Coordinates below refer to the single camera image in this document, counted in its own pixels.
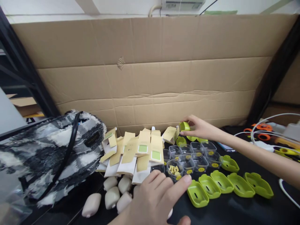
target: white wall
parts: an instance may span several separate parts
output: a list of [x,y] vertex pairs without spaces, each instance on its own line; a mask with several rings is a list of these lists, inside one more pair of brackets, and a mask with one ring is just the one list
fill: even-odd
[[[190,14],[199,14],[214,0],[206,0],[202,8]],[[232,11],[238,14],[259,14],[279,0],[218,0],[210,11]],[[0,6],[10,23],[29,23],[40,21],[60,21],[98,18],[147,17],[151,6],[161,4],[161,0],[93,0],[100,15],[87,15],[75,0],[0,0]],[[275,13],[294,13],[300,8],[300,0],[293,0]],[[187,12],[161,11],[166,14],[187,14]],[[153,16],[159,16],[156,10]]]

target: yellow small parts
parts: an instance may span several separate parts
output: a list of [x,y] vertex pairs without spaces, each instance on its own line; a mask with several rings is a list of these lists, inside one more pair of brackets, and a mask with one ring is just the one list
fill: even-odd
[[219,166],[219,164],[217,164],[217,163],[212,163],[212,167],[217,168],[218,166]]
[[173,175],[176,175],[177,173],[180,174],[178,166],[170,166],[169,170],[170,170],[171,174],[173,174]]

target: black metal frame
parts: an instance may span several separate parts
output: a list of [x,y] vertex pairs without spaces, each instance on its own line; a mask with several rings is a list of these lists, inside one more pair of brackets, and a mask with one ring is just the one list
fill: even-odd
[[29,89],[46,117],[60,116],[54,101],[40,79],[23,45],[0,7],[0,41],[12,68],[0,65],[0,70],[21,81]]
[[246,126],[257,123],[272,100],[300,49],[300,16],[273,57],[256,91]]

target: hand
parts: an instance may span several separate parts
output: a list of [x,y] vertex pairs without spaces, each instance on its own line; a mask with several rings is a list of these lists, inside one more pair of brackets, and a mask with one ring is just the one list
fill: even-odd
[[[190,175],[185,175],[176,184],[159,170],[153,170],[142,182],[136,196],[123,211],[124,224],[165,225],[170,210],[192,183]],[[180,225],[190,225],[189,217],[184,216]]]
[[198,137],[219,142],[222,137],[226,135],[224,131],[216,128],[208,122],[205,122],[204,120],[199,119],[194,115],[184,118],[183,121],[188,122],[190,126],[195,126],[195,130],[193,131],[180,132],[180,134],[184,136]]

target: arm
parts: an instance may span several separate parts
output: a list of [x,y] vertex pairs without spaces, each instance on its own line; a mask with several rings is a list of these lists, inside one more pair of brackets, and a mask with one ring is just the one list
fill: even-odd
[[188,116],[184,121],[194,125],[195,130],[183,131],[181,135],[201,137],[228,145],[300,190],[299,163],[228,134],[194,115]]

